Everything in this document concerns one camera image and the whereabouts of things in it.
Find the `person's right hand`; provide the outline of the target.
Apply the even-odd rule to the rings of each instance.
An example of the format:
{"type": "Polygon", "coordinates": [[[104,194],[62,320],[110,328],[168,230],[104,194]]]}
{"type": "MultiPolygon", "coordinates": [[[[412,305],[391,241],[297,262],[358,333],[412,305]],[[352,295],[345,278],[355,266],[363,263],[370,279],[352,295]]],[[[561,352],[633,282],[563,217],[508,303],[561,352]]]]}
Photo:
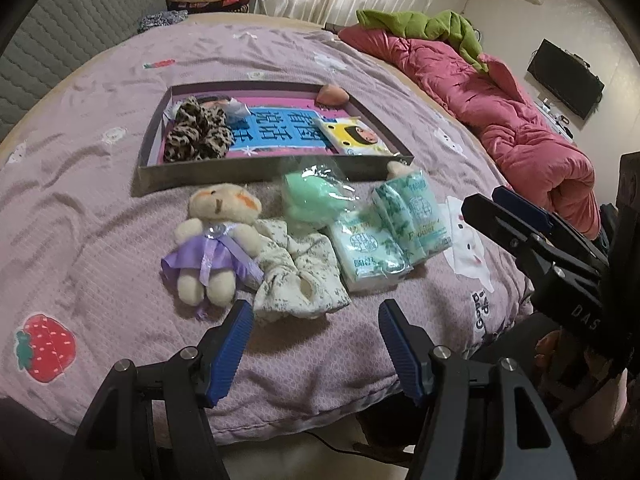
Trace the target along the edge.
{"type": "Polygon", "coordinates": [[[614,434],[628,411],[628,370],[617,373],[611,361],[576,352],[560,330],[537,341],[534,363],[538,393],[553,417],[588,444],[614,434]]]}

